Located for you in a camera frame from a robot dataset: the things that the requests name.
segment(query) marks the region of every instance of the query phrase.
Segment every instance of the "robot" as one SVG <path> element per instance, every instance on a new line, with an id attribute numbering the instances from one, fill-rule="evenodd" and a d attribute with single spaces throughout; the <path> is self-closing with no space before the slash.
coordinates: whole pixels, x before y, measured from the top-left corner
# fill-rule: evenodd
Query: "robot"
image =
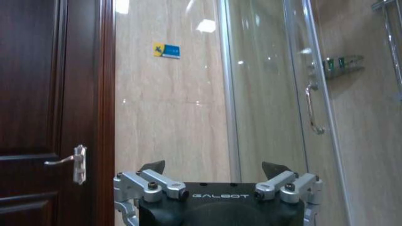
<path id="1" fill-rule="evenodd" d="M 127 226 L 314 226 L 323 182 L 263 162 L 267 181 L 189 183 L 163 174 L 165 161 L 114 178 L 115 209 Z"/>

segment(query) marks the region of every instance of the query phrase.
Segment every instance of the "screw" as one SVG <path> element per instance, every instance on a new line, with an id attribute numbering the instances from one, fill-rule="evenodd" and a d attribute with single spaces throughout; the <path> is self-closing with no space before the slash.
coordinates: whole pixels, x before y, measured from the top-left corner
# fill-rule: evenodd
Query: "screw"
<path id="1" fill-rule="evenodd" d="M 297 186 L 295 186 L 294 183 L 289 183 L 289 184 L 285 185 L 285 189 L 294 192 L 295 189 L 297 189 Z"/>
<path id="2" fill-rule="evenodd" d="M 158 184 L 157 184 L 157 182 L 150 182 L 150 183 L 149 183 L 149 189 L 150 189 L 150 190 L 157 190 L 157 189 L 158 189 Z"/>
<path id="3" fill-rule="evenodd" d="M 262 200 L 265 198 L 265 194 L 259 191 L 254 192 L 254 197 L 257 200 Z"/>

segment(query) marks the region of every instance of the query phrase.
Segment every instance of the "silver metal clamp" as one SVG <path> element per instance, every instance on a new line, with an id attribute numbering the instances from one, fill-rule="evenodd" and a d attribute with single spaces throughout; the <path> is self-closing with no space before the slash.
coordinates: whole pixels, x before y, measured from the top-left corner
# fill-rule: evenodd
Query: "silver metal clamp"
<path id="1" fill-rule="evenodd" d="M 147 181 L 155 181 L 158 185 L 162 186 L 163 191 L 166 192 L 166 195 L 171 199 L 185 200 L 189 197 L 189 191 L 186 190 L 186 185 L 181 181 L 174 181 L 158 172 L 153 171 L 151 169 L 147 169 L 141 172 L 141 176 Z"/>
<path id="2" fill-rule="evenodd" d="M 275 198 L 275 193 L 281 187 L 293 183 L 297 179 L 297 174 L 291 171 L 285 171 L 277 177 L 266 182 L 261 182 L 255 185 L 255 197 L 258 200 L 271 200 Z"/>

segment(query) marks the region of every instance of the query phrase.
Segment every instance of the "chrome rail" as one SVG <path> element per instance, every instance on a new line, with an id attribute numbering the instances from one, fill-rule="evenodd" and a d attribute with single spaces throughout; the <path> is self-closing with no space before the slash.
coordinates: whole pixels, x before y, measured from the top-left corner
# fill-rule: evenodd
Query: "chrome rail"
<path id="1" fill-rule="evenodd" d="M 401 96 L 402 93 L 402 68 L 401 68 L 401 58 L 400 58 L 400 52 L 398 52 L 398 43 L 396 36 L 393 34 L 392 29 L 392 22 L 390 22 L 390 14 L 389 14 L 389 4 L 396 3 L 397 11 L 398 11 L 398 21 L 400 21 L 400 27 L 402 28 L 402 8 L 400 0 L 382 0 L 372 5 L 372 9 L 376 11 L 378 9 L 382 9 L 384 11 L 384 17 L 385 17 L 385 30 L 388 33 L 388 41 L 392 51 L 392 60 L 393 60 L 393 66 L 396 71 L 396 77 L 397 77 L 397 83 L 398 83 L 398 91 Z"/>

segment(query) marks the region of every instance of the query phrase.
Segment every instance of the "glass shower enclosure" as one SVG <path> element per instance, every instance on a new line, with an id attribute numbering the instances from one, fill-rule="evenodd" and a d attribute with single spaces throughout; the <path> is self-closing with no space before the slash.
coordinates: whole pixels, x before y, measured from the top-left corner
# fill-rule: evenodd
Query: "glass shower enclosure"
<path id="1" fill-rule="evenodd" d="M 326 185 L 317 225 L 349 225 L 335 124 L 310 0 L 221 0 L 233 181 L 262 161 Z"/>

